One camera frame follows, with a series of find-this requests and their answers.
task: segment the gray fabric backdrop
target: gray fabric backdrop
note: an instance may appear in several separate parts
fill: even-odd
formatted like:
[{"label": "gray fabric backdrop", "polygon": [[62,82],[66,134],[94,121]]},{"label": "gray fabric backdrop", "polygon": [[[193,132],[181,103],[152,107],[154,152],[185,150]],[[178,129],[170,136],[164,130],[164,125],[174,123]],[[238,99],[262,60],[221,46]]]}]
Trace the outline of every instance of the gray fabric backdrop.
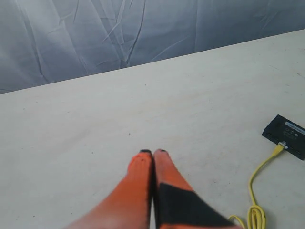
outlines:
[{"label": "gray fabric backdrop", "polygon": [[2,0],[0,93],[304,28],[305,0]]}]

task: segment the wrinkled fabric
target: wrinkled fabric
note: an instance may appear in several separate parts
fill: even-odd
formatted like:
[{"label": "wrinkled fabric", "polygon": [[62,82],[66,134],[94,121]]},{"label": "wrinkled fabric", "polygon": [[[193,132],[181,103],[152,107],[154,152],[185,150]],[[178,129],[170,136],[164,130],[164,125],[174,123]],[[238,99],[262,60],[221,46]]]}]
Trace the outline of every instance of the wrinkled fabric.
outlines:
[{"label": "wrinkled fabric", "polygon": [[304,29],[304,12],[305,0],[2,0],[0,93]]}]

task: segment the black device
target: black device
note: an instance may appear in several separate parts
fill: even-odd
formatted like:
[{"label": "black device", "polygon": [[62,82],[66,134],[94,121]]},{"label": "black device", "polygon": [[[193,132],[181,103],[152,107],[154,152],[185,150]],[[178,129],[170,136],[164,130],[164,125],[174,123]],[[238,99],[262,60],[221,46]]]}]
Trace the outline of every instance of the black device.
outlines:
[{"label": "black device", "polygon": [[265,128],[263,136],[275,144],[286,142],[286,151],[305,159],[305,129],[290,120],[278,114]]}]

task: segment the yellow cable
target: yellow cable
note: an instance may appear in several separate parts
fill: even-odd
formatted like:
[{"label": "yellow cable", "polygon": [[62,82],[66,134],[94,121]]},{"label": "yellow cable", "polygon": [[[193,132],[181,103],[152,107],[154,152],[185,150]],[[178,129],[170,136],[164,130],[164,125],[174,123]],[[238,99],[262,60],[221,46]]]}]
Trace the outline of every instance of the yellow cable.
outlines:
[{"label": "yellow cable", "polygon": [[[285,148],[286,143],[282,142],[279,143],[275,149],[273,150],[272,154],[270,157],[268,157],[257,169],[252,173],[249,183],[248,183],[248,188],[249,188],[249,193],[250,193],[250,198],[252,201],[252,206],[248,210],[247,214],[247,229],[265,229],[266,228],[266,215],[264,210],[257,205],[254,193],[252,190],[252,183],[257,175],[258,171],[268,162],[270,162],[273,158],[278,156],[282,150]],[[237,220],[240,225],[242,226],[243,229],[246,229],[245,224],[243,221],[237,216],[237,215],[230,215],[229,220],[235,219]]]}]

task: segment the table surface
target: table surface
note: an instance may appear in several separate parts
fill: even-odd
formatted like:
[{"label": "table surface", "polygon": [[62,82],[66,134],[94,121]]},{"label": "table surface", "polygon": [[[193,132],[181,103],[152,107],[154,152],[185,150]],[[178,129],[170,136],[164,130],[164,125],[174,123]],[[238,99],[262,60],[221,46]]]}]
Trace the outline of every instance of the table surface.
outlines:
[{"label": "table surface", "polygon": [[[142,148],[167,149],[224,216],[281,114],[305,126],[305,30],[0,95],[0,224],[62,228],[109,194]],[[269,229],[305,225],[305,162],[276,158],[254,182]]]}]

